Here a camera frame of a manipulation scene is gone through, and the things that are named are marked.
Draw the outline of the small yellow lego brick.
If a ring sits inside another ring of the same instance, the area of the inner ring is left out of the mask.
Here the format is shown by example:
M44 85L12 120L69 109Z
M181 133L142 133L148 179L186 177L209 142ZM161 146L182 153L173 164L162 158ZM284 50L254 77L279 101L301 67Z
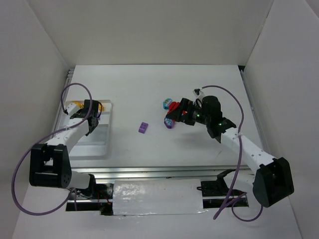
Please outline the small yellow lego brick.
M80 103L80 102L72 101L72 103L76 104L80 108L84 108L84 105L82 103Z

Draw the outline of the purple paw print lego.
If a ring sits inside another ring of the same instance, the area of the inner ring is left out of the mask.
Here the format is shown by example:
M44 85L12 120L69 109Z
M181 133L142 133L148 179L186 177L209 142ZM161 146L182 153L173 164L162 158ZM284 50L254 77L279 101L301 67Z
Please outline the purple paw print lego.
M168 129L172 129L175 125L175 121L169 118L164 118L164 125Z

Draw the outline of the purple lego brick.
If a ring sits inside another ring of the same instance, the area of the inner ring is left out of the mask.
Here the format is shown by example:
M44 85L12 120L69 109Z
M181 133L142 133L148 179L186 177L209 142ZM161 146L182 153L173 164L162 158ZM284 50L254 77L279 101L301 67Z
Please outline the purple lego brick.
M138 132L139 133L145 133L146 132L146 130L147 130L147 128L148 128L148 126L149 126L149 124L148 123L146 123L146 122L142 122L141 123L141 125L140 125L140 127L139 127L139 130L138 130Z

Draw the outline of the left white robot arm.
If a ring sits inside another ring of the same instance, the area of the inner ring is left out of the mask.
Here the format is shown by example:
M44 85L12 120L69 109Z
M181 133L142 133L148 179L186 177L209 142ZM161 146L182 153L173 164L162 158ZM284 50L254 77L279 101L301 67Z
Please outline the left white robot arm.
M45 143L35 144L30 153L29 182L32 186L90 190L94 176L72 171L69 153L78 141L98 126L99 102L85 100L84 106L69 104L68 122Z

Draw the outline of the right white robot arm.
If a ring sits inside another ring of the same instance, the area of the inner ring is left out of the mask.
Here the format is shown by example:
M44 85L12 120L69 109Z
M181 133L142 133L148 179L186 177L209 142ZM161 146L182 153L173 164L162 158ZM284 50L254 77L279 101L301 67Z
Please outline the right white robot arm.
M179 103L171 103L166 117L187 125L203 124L211 138L241 153L255 175L253 194L263 207L268 208L293 194L294 184L288 160L275 158L240 135L239 128L223 116L221 104L215 96L204 97L199 106L186 98Z

